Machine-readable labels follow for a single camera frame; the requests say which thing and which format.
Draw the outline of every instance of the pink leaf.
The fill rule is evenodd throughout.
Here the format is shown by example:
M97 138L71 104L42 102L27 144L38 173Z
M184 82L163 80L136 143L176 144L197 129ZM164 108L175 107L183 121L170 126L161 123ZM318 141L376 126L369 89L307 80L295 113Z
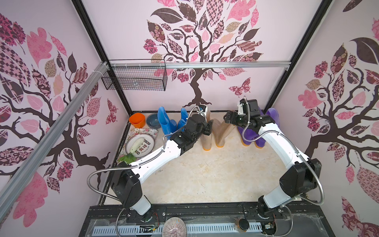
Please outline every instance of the pink leaf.
M97 122L98 122L97 119L91 119L91 120L88 121L88 123L89 123L90 125L95 125Z
M42 100L40 100L38 97L30 95L27 95L26 97L28 98L28 102L33 109L40 110L42 108Z
M58 96L57 98L54 99L52 107L53 107L53 110L55 111L63 112L64 102L61 96Z
M375 136L379 136L379 121L374 122L373 126L371 127L371 133Z
M190 39L190 40L189 40L189 47L190 47L191 49L194 49L196 46L197 46L196 41L195 41L194 39Z
M35 119L27 119L20 122L21 126L28 132L36 132L39 128L39 122Z
M251 20L250 20L251 27L254 27L257 24L258 18L259 18L259 12L258 12L257 8L255 8L253 11L253 14L251 16Z
M199 56L199 52L194 53L191 57L191 62L195 62L198 56Z
M224 81L226 80L226 77L225 77L223 74L220 73L218 76L219 76L219 78L220 78L221 80L224 80Z
M50 51L53 46L46 41L47 35L43 28L38 28L37 31L38 35L32 31L30 32L30 36L27 35L27 43L29 52L38 66L41 59L51 58Z
M361 93L359 93L356 96L354 96L352 102L353 102L353 105L362 106L366 102L366 94L365 94L365 92L362 91Z
M205 31L203 32L203 34L201 35L201 40L202 40L203 42L209 40L209 34L208 34L208 31L205 30Z
M348 181L350 183L352 183L354 181L354 169L352 166L349 166L347 169L346 169L346 178L348 179Z
M354 114L355 113L351 112L351 111L349 111L349 112L342 112L342 113L336 115L336 117L339 118L339 119L341 119L341 120L346 120L346 119L349 119L349 118L353 117Z
M212 44L212 45L209 47L209 49L210 49L211 53L216 53L217 50L219 49L219 47L220 47L220 44Z

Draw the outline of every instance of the pink wall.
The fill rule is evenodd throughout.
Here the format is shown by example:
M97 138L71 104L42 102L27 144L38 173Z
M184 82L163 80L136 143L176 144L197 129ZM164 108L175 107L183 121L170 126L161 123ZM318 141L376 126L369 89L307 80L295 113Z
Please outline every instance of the pink wall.
M0 12L0 188L48 132L100 60L70 1L12 1ZM77 236L127 121L99 81L3 223L1 236ZM103 187L106 176L93 179Z
M321 207L336 236L379 233L378 9L336 1L274 105L280 129L323 165Z

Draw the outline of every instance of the tree mural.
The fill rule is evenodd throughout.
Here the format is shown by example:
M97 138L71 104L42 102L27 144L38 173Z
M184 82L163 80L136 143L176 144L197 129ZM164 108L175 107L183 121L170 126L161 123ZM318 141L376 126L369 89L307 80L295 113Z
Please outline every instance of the tree mural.
M379 64L379 45L370 38L351 41L356 43L355 55L361 61L342 44L330 62L330 71L326 61L317 65L316 79L308 82L309 90L298 97L308 109L303 116L312 130L305 153L311 157L319 143L331 143L327 151L334 152L335 162L346 156L348 181L356 176L363 191L379 203L379 175L361 166L364 162L379 169L379 147L372 145L379 143L379 74L364 69L366 63ZM358 164L351 160L355 157Z
M224 0L158 0L158 2L166 8L154 11L152 16L160 17L165 23L147 21L154 40L145 40L143 46L153 54L152 62L160 62L162 59L168 62L256 61L262 55L257 52L247 53L254 51L262 43L251 41L259 30L253 29L258 21L259 12L257 8L252 14L250 11L255 5L255 0L249 2L225 0L229 5L233 5L229 14L224 9ZM158 53L158 46L164 53ZM222 70L223 73L214 68L167 69L167 74L172 76L172 80L178 79L181 82L191 80L189 84L195 93L195 98L184 106L186 107L211 104L202 98L199 79L213 80L216 74L221 80L226 80L225 76L236 76L244 71L242 68L225 68ZM162 70L157 70L155 76L163 73ZM230 90L236 95L241 95L243 91L249 91L249 88L248 85L233 86Z
M37 144L72 100L72 96L79 91L76 85L83 84L87 79L87 65L83 63L83 66L78 69L74 55L71 54L67 57L63 44L57 38L50 36L56 47L56 51L52 50L53 46L47 40L46 31L38 28L37 34L30 32L30 35L26 36L29 52L35 61L30 70L25 61L9 47L16 45L12 41L12 37L20 46L25 42L22 40L25 39L23 29L17 23L10 27L9 22L0 14L0 25L2 26L0 36L5 40L5 42L0 41L0 81L3 86L0 95L0 101L3 103L0 105L0 146L6 144L10 138L8 137L9 133L18 139L27 138ZM17 39L14 34L9 33L15 29L15 25L22 32L20 35L24 35L21 39ZM44 65L45 75L39 67L42 59L50 59ZM99 159L82 154L80 151L80 146L86 144L85 137L90 135L85 127L94 126L98 122L97 119L94 119L99 111L101 100L100 97L95 97L97 90L98 84L92 89L86 101L63 131L64 139L48 153L47 157L50 157L51 160L40 165L47 167L43 178L52 190L60 192L60 182L71 177L72 171L75 169L73 161L77 162L77 167L91 165L96 170L105 168L109 153L106 157ZM108 107L113 113L117 110L109 100ZM8 121L10 118L14 118L11 124ZM3 149L0 151L0 165L19 164L28 158L32 150L31 147L21 145ZM12 172L0 170L0 175L11 176L17 170L18 167Z

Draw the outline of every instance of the wire basket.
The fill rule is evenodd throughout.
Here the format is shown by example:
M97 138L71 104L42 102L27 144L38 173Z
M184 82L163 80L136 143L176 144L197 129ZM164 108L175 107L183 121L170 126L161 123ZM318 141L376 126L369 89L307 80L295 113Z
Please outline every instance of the wire basket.
M115 74L114 76L111 76L112 71L107 71L102 76L103 83L108 90L166 90L167 71L165 61L161 63L115 64L112 70Z

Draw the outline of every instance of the black frame edge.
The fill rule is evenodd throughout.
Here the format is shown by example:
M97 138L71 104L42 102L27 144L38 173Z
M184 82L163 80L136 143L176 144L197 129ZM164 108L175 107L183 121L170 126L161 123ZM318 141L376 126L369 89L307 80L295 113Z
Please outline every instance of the black frame edge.
M311 23L309 24L303 38L301 39L297 49L295 50L295 53L293 54L293 56L291 58L290 67L288 68L288 70L286 70L284 72L284 74L280 78L278 84L276 85L274 92L271 94L270 99L268 100L266 107L263 110L264 113L266 113L267 110L274 105L276 98L279 96L280 92L282 91L282 89L283 89L286 81L288 80L292 70L294 69L294 67L298 63L302 53L305 50L305 47L308 45L311 37L313 36L314 32L316 31L317 27L319 26L322 18L326 14L326 12L327 12L330 4L332 3L332 1L333 0L323 0L321 2L320 6L318 7L318 9L316 11L316 14L314 15L314 17L313 17Z
M131 107L130 107L130 105L128 103L128 100L126 99L126 96L125 96L124 92L120 89L121 85L120 85L119 81L117 79L115 79L116 75L114 74L114 71L113 71L113 69L111 67L109 59L108 59L108 57L107 57L107 55L105 53L105 50L104 50L104 48L103 48L103 46L102 46L102 44L100 42L100 39L97 36L95 28L94 28L91 20L89 19L89 16L87 14L87 11L86 11L86 9L84 7L83 2L81 0L72 0L72 3L73 3L73 5L74 5L74 7L75 7L75 9L76 9L76 11L77 11L77 13L78 13L78 15L79 15L82 23L83 23L83 25L84 25L84 27L85 27L88 35L89 35L89 37L90 37L90 39L91 39L91 41L92 41L92 43L93 43L96 51L97 51L97 54L100 57L100 60L102 60L104 62L107 62L107 64L108 64L108 68L109 68L108 73L109 73L109 75L112 78L114 78L113 79L113 83L115 84L117 94L119 95L122 104L124 105L124 107L125 107L128 115L129 116L132 115L133 111L132 111L132 109L131 109Z

